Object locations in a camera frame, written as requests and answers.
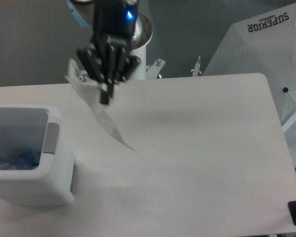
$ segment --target gray floor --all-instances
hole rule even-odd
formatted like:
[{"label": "gray floor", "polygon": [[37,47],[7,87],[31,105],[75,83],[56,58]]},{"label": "gray floor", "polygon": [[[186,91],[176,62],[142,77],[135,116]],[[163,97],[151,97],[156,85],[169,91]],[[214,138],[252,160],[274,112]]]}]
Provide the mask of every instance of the gray floor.
[{"label": "gray floor", "polygon": [[[197,56],[205,69],[230,24],[296,0],[141,0],[154,27],[147,63],[166,61],[165,77],[189,76]],[[86,46],[65,0],[0,1],[0,86],[66,83],[68,58]]]}]

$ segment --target transparent plastic sheet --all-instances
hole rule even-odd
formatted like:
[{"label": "transparent plastic sheet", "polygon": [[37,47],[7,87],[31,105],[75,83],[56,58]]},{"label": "transparent plastic sheet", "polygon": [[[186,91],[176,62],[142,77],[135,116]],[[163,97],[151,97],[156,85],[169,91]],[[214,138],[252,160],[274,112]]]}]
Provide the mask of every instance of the transparent plastic sheet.
[{"label": "transparent plastic sheet", "polygon": [[104,110],[104,106],[99,103],[100,89],[95,81],[82,82],[79,79],[78,65],[74,59],[69,60],[68,74],[65,76],[78,96],[90,107],[96,121],[108,132],[115,140],[135,151],[122,138],[116,124]]}]

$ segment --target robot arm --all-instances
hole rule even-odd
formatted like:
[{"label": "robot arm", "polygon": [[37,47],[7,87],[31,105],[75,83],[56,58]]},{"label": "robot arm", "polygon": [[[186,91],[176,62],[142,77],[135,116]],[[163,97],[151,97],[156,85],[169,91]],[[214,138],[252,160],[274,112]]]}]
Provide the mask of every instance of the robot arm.
[{"label": "robot arm", "polygon": [[114,86],[125,82],[140,64],[133,49],[138,0],[95,0],[93,37],[77,55],[89,77],[102,86],[100,103],[113,98]]}]

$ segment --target metal bracket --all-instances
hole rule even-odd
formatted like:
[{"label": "metal bracket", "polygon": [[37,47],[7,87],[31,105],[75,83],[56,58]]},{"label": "metal bracket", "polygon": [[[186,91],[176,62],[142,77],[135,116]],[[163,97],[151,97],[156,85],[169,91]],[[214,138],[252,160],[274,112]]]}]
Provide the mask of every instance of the metal bracket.
[{"label": "metal bracket", "polygon": [[200,70],[200,67],[201,67],[201,58],[202,58],[202,56],[199,55],[198,56],[198,59],[197,59],[197,62],[195,64],[194,69],[191,69],[191,75],[192,75],[192,77],[200,77],[201,75],[203,75],[203,72]]},{"label": "metal bracket", "polygon": [[289,129],[290,126],[292,126],[293,123],[296,122],[296,109],[294,109],[293,111],[294,111],[293,113],[289,114],[282,121],[282,129],[283,129],[283,132],[286,132],[287,129]]},{"label": "metal bracket", "polygon": [[156,79],[159,78],[160,71],[166,64],[165,61],[158,58],[155,63],[151,66],[146,66],[146,79]]}]

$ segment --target metal bolt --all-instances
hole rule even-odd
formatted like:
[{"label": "metal bolt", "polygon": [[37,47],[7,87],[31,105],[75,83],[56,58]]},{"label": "metal bolt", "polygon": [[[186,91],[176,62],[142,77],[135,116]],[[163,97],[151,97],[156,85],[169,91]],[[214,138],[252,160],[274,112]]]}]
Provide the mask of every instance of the metal bolt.
[{"label": "metal bolt", "polygon": [[82,80],[82,82],[87,82],[87,79],[84,77],[84,75],[81,75],[81,77],[79,77],[80,80]]}]

